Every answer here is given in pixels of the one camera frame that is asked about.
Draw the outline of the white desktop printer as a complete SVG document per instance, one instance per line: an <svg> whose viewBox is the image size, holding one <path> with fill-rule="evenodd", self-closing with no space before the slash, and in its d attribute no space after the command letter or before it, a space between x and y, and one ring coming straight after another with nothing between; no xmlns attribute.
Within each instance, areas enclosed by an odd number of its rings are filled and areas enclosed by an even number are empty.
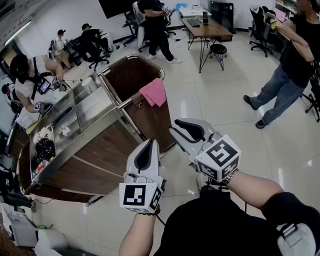
<svg viewBox="0 0 320 256"><path fill-rule="evenodd" d="M40 113L30 113L25 107L22 108L20 114L18 115L16 122L24 129L29 128L31 125L36 123L40 117Z"/></svg>

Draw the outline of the ceiling light strip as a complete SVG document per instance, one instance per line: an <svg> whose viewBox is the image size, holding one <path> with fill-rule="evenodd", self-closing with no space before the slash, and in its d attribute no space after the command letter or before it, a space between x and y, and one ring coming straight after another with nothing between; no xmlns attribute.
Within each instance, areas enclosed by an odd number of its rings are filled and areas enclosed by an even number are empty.
<svg viewBox="0 0 320 256"><path fill-rule="evenodd" d="M4 47L8 46L13 40L14 38L21 32L23 31L30 23L32 22L32 20L29 20L27 23L25 23L23 26L21 26L16 32L14 32L3 44Z"/></svg>

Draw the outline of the black screen stand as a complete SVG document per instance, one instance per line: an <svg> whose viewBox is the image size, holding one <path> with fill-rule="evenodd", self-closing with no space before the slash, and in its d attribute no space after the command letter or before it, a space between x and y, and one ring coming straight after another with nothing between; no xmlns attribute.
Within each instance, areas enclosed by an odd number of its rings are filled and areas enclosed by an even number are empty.
<svg viewBox="0 0 320 256"><path fill-rule="evenodd" d="M125 24L122 27L128 27L131 33L131 35L128 36L127 40L122 44L124 47L126 47L138 38L139 26L136 16L133 12L124 12L123 14L125 16Z"/></svg>

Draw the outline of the steel and wood housekeeping cart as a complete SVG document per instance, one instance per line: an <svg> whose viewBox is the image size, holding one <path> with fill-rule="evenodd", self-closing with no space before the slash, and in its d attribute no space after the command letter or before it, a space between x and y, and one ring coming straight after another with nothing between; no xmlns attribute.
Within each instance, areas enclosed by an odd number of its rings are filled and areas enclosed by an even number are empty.
<svg viewBox="0 0 320 256"><path fill-rule="evenodd" d="M38 122L30 133L29 153L33 190L30 195L89 204L106 196L123 181L127 158L141 139L124 122L101 75L90 75L98 89L88 94L81 84L71 89ZM33 138L72 107L54 128L55 157L32 177L37 167ZM71 131L63 136L63 128Z"/></svg>

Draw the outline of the white sofa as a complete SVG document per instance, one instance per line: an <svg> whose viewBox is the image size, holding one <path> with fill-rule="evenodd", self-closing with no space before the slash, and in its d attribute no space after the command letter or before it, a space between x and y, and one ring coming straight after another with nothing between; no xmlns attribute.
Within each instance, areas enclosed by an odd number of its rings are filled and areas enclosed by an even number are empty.
<svg viewBox="0 0 320 256"><path fill-rule="evenodd" d="M72 248L58 230L39 229L34 248L36 256L97 256L82 249Z"/></svg>

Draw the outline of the brown fabric laundry hamper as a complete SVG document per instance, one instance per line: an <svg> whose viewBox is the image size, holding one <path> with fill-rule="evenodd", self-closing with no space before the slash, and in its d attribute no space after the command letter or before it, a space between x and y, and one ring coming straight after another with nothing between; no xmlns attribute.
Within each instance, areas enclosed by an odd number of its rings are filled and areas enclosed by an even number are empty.
<svg viewBox="0 0 320 256"><path fill-rule="evenodd" d="M21 149L17 161L19 187L23 195L30 195L33 191L31 163L30 163L30 142L28 141Z"/></svg>
<svg viewBox="0 0 320 256"><path fill-rule="evenodd" d="M124 116L124 122L143 140L155 139L161 154L175 142L170 135L171 117L168 101L151 105L140 90L150 83L163 82L165 72L142 55L121 58L100 73L112 100Z"/></svg>

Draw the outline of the white shelf rack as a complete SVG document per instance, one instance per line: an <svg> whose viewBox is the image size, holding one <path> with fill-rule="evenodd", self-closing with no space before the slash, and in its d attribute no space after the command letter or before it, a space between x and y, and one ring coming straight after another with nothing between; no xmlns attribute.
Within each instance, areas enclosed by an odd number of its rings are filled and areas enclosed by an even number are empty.
<svg viewBox="0 0 320 256"><path fill-rule="evenodd" d="M275 0L273 10L276 18L283 23L297 13L297 0Z"/></svg>

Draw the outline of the person's white shoe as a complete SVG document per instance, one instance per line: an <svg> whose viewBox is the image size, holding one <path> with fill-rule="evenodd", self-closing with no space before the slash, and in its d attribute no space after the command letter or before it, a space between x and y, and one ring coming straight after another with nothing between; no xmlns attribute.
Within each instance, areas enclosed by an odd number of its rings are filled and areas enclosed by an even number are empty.
<svg viewBox="0 0 320 256"><path fill-rule="evenodd" d="M197 188L198 191L201 192L201 190L207 186L208 178L203 174L199 173L196 177L196 183L197 183Z"/></svg>

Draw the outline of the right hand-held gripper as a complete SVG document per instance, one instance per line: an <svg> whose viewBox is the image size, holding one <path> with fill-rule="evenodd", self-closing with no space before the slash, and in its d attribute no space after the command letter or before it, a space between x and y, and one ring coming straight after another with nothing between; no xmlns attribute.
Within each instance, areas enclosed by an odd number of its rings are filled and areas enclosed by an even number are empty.
<svg viewBox="0 0 320 256"><path fill-rule="evenodd" d="M176 143L189 154L191 166L215 182L223 182L236 170L241 150L228 135L221 135L204 120L178 118L174 123L186 130L192 138L175 127L169 132Z"/></svg>

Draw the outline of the black white office chair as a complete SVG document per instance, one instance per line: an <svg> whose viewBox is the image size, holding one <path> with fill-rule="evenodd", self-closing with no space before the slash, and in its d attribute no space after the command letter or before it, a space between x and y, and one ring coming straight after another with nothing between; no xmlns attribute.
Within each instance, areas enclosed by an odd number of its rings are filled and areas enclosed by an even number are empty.
<svg viewBox="0 0 320 256"><path fill-rule="evenodd" d="M260 5L251 5L249 10L253 18L253 27L250 36L256 39L256 41L249 41L250 45L254 44L254 46L251 47L251 50L260 49L267 58L267 52L273 55L273 51L267 47L271 25L265 22L265 12Z"/></svg>

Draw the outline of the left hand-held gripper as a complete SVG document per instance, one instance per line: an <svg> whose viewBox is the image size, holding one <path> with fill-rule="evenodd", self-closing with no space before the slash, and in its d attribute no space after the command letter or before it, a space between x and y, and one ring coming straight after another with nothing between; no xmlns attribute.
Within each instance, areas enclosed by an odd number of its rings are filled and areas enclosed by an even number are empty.
<svg viewBox="0 0 320 256"><path fill-rule="evenodd" d="M159 144L147 139L129 155L124 182L119 184L119 206L138 214L155 214L165 191L166 180L159 175Z"/></svg>

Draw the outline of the plain white cup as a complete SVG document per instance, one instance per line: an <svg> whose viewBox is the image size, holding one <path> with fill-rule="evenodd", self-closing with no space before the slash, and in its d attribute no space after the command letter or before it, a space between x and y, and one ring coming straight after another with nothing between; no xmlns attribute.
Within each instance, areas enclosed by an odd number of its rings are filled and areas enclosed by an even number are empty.
<svg viewBox="0 0 320 256"><path fill-rule="evenodd" d="M95 81L90 76L82 81L81 86L89 95L98 89L98 86L96 85Z"/></svg>

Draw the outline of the pink cloth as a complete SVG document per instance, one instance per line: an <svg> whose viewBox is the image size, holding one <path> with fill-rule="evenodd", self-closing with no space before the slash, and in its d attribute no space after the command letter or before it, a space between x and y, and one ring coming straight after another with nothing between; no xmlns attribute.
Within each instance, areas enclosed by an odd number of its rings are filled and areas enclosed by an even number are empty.
<svg viewBox="0 0 320 256"><path fill-rule="evenodd" d="M164 83L161 78L156 78L152 82L142 87L139 92L144 96L149 105L161 107L167 100Z"/></svg>

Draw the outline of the black plastic bag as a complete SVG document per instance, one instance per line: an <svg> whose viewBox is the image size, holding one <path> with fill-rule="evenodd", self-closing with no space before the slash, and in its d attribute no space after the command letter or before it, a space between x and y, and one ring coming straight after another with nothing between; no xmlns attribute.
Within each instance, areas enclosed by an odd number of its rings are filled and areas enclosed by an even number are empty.
<svg viewBox="0 0 320 256"><path fill-rule="evenodd" d="M55 143L48 138L41 138L35 144L35 160L39 164L43 160L49 161L56 156Z"/></svg>

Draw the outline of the black oblong object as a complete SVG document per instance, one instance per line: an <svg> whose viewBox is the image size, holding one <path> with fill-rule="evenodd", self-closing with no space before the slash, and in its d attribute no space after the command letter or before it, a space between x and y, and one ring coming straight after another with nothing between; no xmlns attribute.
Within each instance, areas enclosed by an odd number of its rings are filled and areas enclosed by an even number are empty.
<svg viewBox="0 0 320 256"><path fill-rule="evenodd" d="M72 107L68 107L63 113L61 113L54 122L50 125L52 128L54 128L66 115L68 115L69 112L72 111Z"/></svg>

